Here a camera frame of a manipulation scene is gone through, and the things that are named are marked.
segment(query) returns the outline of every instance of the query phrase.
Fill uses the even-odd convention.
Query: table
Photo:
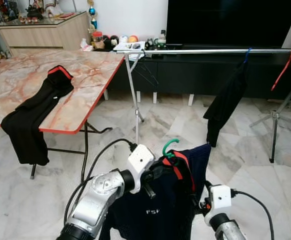
[[[32,97],[47,77],[48,70],[62,65],[72,75],[74,90],[62,97],[39,126],[42,132],[76,134],[84,132],[84,151],[48,148],[50,151],[84,155],[81,181],[88,157],[88,133],[103,133],[87,122],[123,61],[123,56],[111,52],[65,50],[31,50],[0,63],[0,124],[3,118]],[[36,165],[32,166],[31,179]]]
[[[23,49],[78,50],[81,40],[90,39],[89,18],[86,11],[53,20],[43,18],[38,23],[25,24],[18,19],[0,25],[0,34],[13,56]]]

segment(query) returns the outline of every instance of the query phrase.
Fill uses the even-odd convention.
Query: wooden cabinet
[[[15,56],[24,49],[77,50],[83,38],[89,41],[88,28],[88,14],[80,12],[65,20],[45,18],[35,24],[21,24],[16,19],[0,26],[0,34]]]

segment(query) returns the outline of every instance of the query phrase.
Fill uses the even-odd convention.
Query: green hanger
[[[163,154],[163,156],[167,157],[168,159],[169,159],[169,158],[173,158],[173,157],[175,157],[175,155],[174,155],[172,152],[166,153],[166,149],[167,149],[167,147],[168,147],[170,144],[174,143],[174,142],[178,143],[178,142],[179,142],[179,139],[177,139],[177,138],[171,139],[170,141],[168,141],[168,142],[164,145],[164,147],[163,147],[163,149],[162,149],[162,154]]]

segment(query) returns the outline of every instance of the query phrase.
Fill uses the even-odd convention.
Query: blue hanger
[[[248,61],[248,56],[249,56],[249,53],[250,53],[250,50],[252,49],[252,47],[250,47],[249,49],[248,49],[248,51],[246,52],[246,54],[245,54],[245,59],[244,59],[244,64]]]

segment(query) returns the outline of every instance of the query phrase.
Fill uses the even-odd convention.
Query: black clothing
[[[247,88],[246,78],[247,63],[243,62],[234,70],[203,116],[205,119],[209,119],[206,141],[212,147],[217,145],[220,129],[226,124],[244,95]]]
[[[9,135],[21,164],[44,166],[49,162],[47,145],[39,125],[59,99],[74,89],[72,78],[64,67],[58,65],[52,68],[40,90],[2,120],[1,127]]]
[[[178,151],[188,159],[197,199],[204,188],[210,151],[209,144]],[[190,240],[195,213],[189,192],[192,183],[185,179],[189,180],[178,180],[172,172],[150,182],[154,199],[143,188],[117,199],[109,208],[99,239],[110,240],[110,229],[115,228],[127,240]]]

